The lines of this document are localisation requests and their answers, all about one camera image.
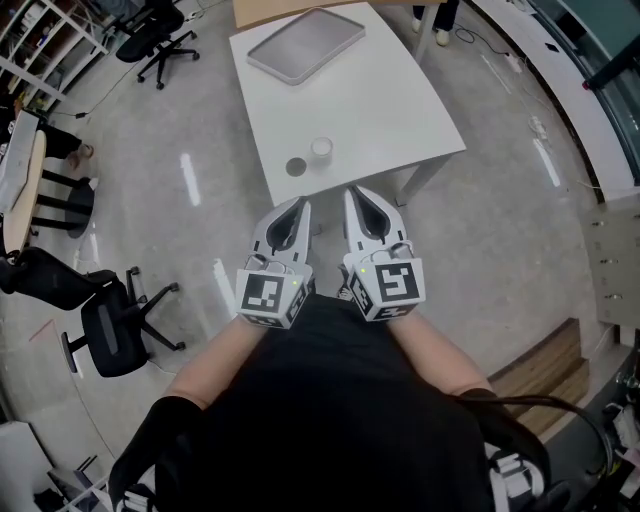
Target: white table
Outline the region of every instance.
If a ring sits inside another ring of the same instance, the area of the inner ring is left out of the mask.
[[[418,166],[396,198],[404,205],[464,142],[429,80],[369,4],[330,10],[362,23],[366,36],[292,87],[246,61],[247,52],[293,17],[231,37],[231,49],[274,205],[385,171]],[[299,177],[318,137],[334,144],[326,166]]]

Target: wooden table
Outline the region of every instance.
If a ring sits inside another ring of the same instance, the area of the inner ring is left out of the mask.
[[[246,30],[270,21],[298,14],[313,7],[331,7],[334,5],[355,4],[360,0],[233,0],[233,11],[236,16],[236,27]],[[431,35],[431,27],[436,19],[438,6],[447,0],[370,0],[370,4],[411,4],[426,7],[418,35],[418,43],[413,49],[413,57],[417,62],[422,60],[427,42]]]
[[[93,190],[89,186],[89,179],[74,180],[55,172],[44,169],[44,159],[47,151],[47,137],[44,132],[37,131],[29,160],[27,182],[20,192],[13,208],[4,214],[2,231],[4,248],[7,253],[22,251],[29,236],[31,226],[42,226],[63,229],[73,238],[80,236],[89,223],[93,211]],[[46,179],[71,187],[68,201],[38,194],[41,179]],[[67,221],[34,217],[36,204],[65,210]]]

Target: person's leg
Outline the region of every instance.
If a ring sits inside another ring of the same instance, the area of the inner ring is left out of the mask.
[[[453,23],[456,21],[456,12],[459,4],[460,0],[447,0],[446,3],[440,4],[438,14],[436,14],[436,19],[433,22],[433,28],[450,32],[453,28]]]
[[[413,6],[413,17],[417,20],[422,19],[422,15],[424,14],[424,5],[414,5]]]
[[[420,21],[424,16],[424,5],[413,6],[413,20],[411,21],[411,28],[415,33],[420,31]]]
[[[82,141],[78,137],[45,123],[40,123],[38,130],[42,130],[47,136],[46,156],[51,158],[64,160],[71,153],[77,151],[82,144]]]
[[[49,126],[44,121],[40,121],[38,130],[42,130],[47,136],[45,156],[67,160],[72,169],[80,165],[81,159],[93,156],[93,147],[83,144],[75,135]]]

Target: forearm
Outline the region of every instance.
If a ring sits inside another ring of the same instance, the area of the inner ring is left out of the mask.
[[[473,360],[417,311],[387,325],[418,375],[443,393],[460,395],[475,388],[491,390]]]
[[[267,329],[234,318],[173,379],[165,396],[180,396],[201,409],[209,407],[238,373]]]

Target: black shirt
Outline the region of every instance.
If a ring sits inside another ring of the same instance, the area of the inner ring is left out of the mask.
[[[503,408],[459,405],[419,378],[384,324],[311,296],[294,328],[270,331],[208,410],[159,400],[109,488],[117,503],[155,464],[161,512],[491,511],[485,440],[548,465]]]

